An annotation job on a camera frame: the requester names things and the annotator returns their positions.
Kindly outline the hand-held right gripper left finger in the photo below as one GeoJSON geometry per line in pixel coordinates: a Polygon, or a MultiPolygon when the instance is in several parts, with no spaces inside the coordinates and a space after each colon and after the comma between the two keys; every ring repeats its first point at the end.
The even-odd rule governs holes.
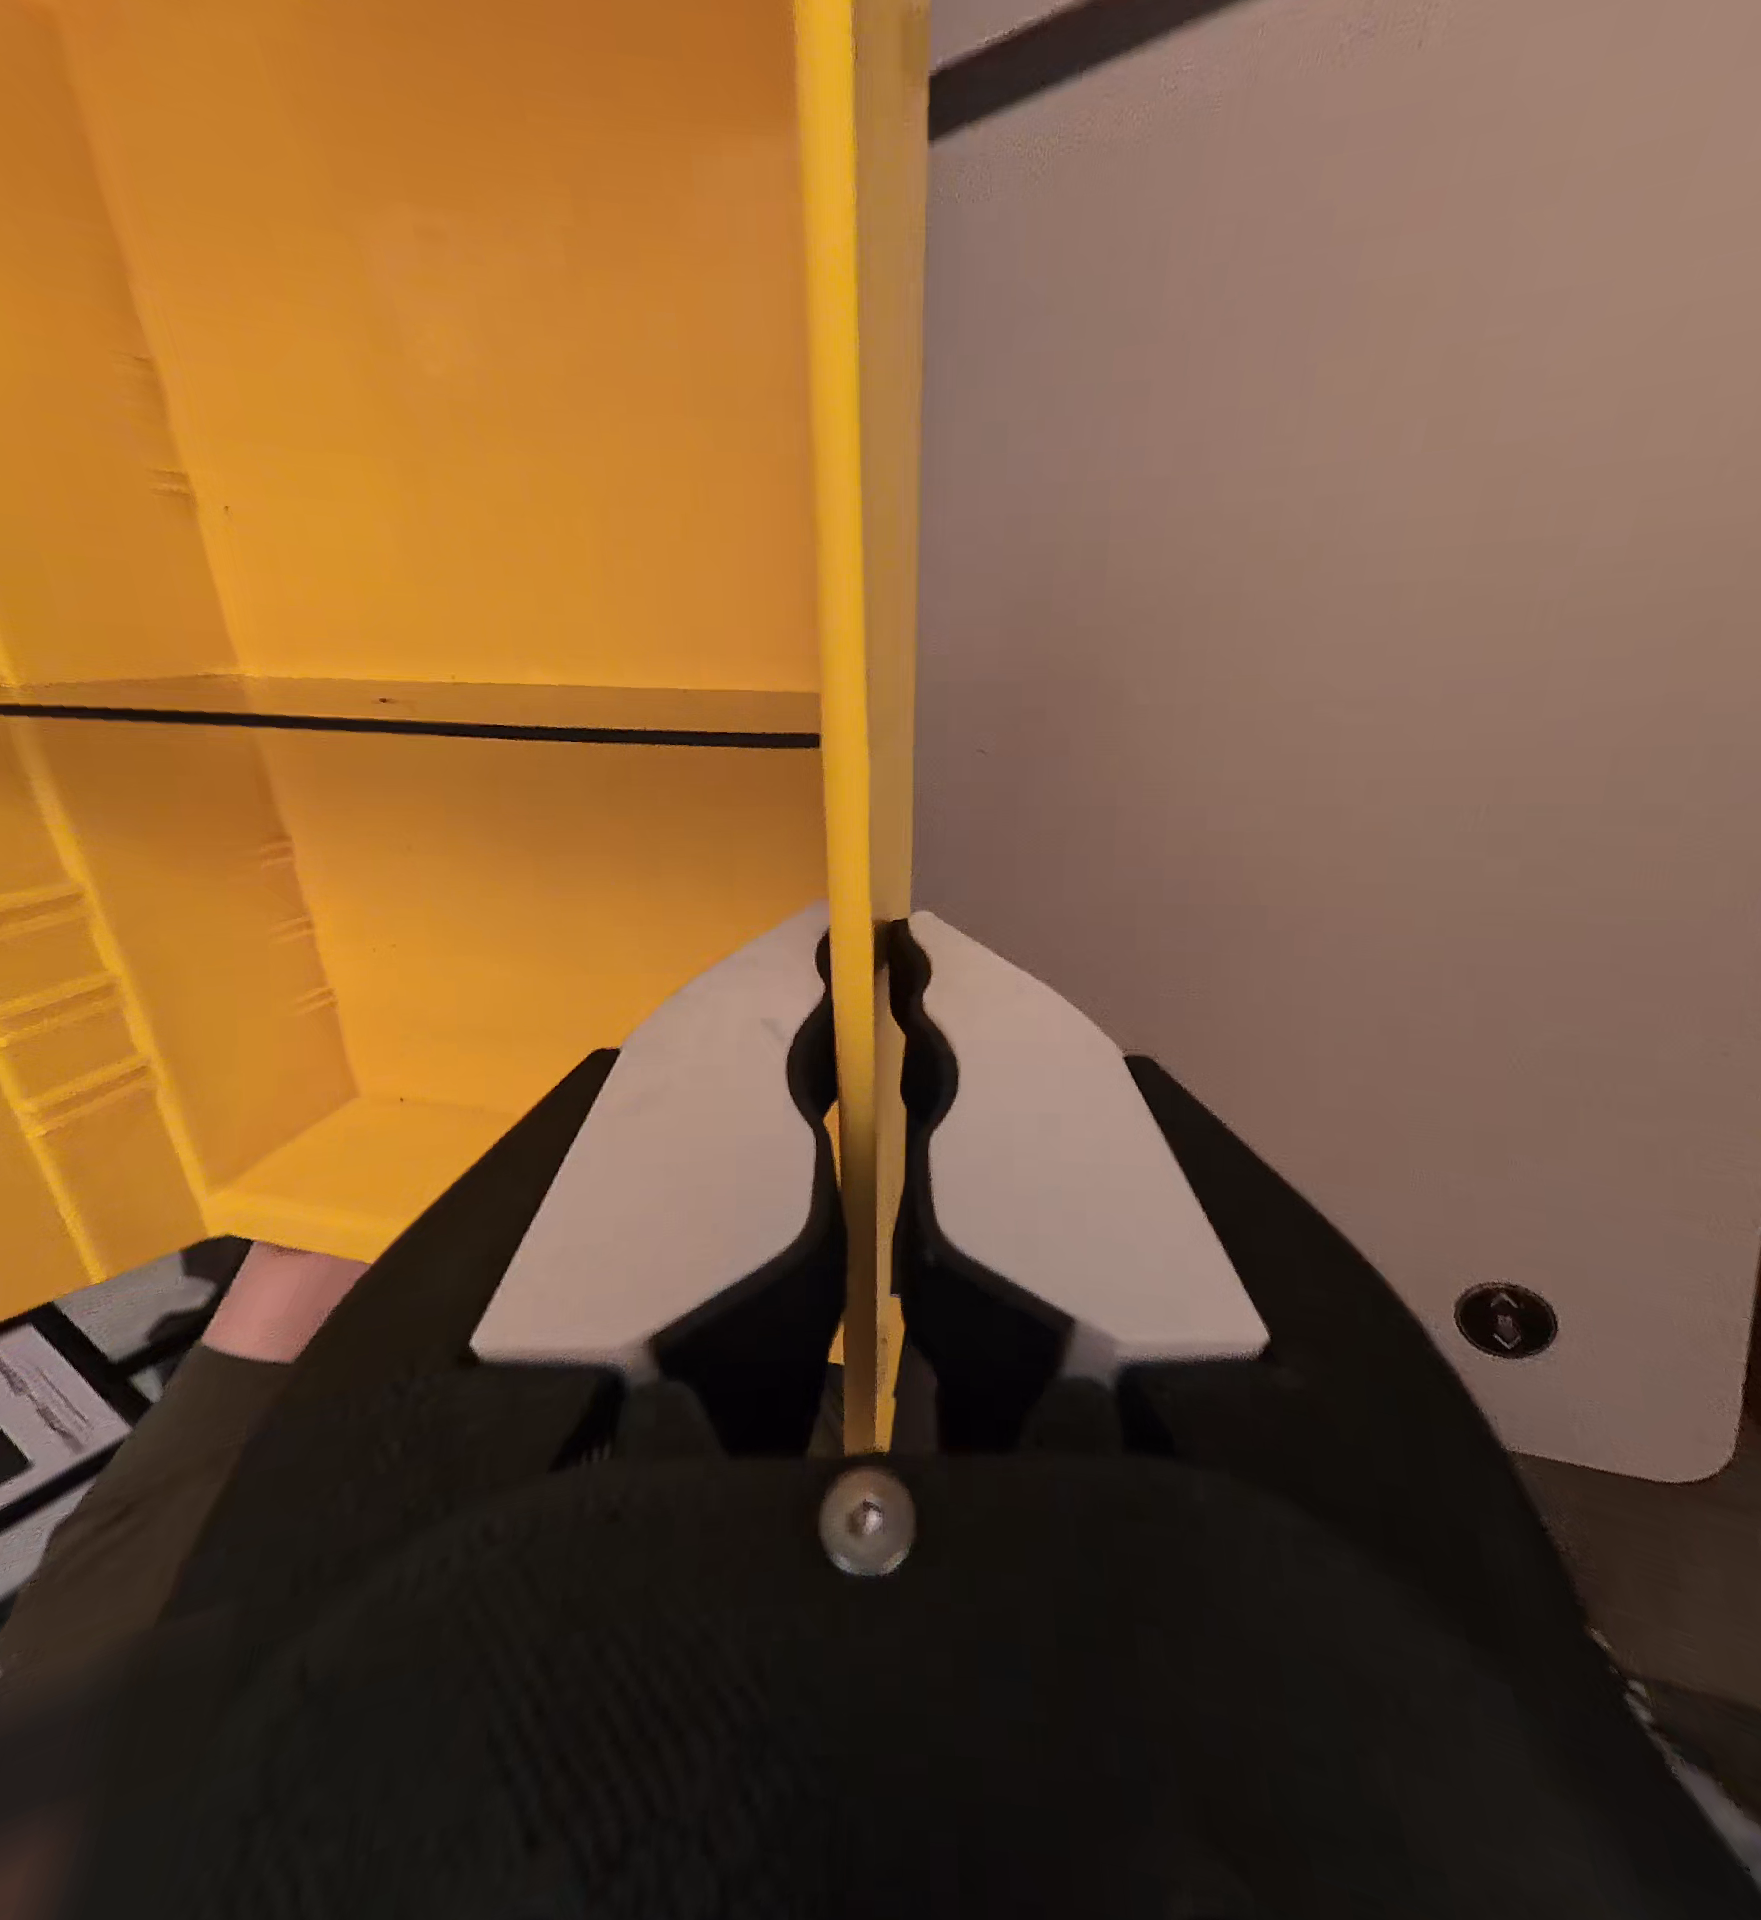
{"type": "Polygon", "coordinates": [[[479,1312],[475,1359],[680,1383],[724,1452],[811,1443],[843,1321],[826,974],[814,901],[628,1037],[479,1312]]]}

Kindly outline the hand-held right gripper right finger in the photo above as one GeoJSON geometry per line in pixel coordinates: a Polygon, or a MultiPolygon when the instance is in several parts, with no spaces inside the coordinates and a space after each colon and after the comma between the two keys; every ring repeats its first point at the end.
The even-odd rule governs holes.
{"type": "Polygon", "coordinates": [[[888,929],[903,1033],[891,1292],[945,1452],[1014,1447],[1051,1383],[1240,1364],[1268,1326],[1121,1047],[919,910],[888,929]]]}

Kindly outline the yellow plastic bin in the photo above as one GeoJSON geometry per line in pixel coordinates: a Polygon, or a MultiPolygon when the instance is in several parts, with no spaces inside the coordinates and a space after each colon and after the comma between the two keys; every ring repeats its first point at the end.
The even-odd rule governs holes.
{"type": "Polygon", "coordinates": [[[0,1321],[376,1256],[831,901],[891,1427],[927,4],[0,4],[0,682],[821,694],[821,748],[0,718],[0,1321]]]}

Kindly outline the person's left forearm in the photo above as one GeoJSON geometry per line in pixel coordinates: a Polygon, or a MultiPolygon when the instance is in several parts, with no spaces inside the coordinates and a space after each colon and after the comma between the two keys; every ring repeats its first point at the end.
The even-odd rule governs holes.
{"type": "Polygon", "coordinates": [[[251,1364],[289,1364],[364,1270],[364,1262],[255,1241],[202,1329],[202,1345],[251,1364]]]}

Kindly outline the round table grommet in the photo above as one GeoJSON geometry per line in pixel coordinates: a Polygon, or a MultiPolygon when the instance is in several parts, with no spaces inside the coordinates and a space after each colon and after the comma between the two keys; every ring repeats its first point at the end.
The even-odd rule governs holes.
{"type": "Polygon", "coordinates": [[[1560,1334],[1556,1305],[1529,1287],[1471,1287],[1456,1302],[1456,1329],[1491,1359],[1538,1359],[1560,1334]]]}

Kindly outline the black bin divider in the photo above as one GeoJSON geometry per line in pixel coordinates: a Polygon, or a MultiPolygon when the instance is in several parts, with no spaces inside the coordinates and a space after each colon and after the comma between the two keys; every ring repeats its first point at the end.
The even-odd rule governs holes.
{"type": "Polygon", "coordinates": [[[821,748],[821,694],[762,688],[178,676],[0,682],[0,718],[438,741],[821,748]]]}

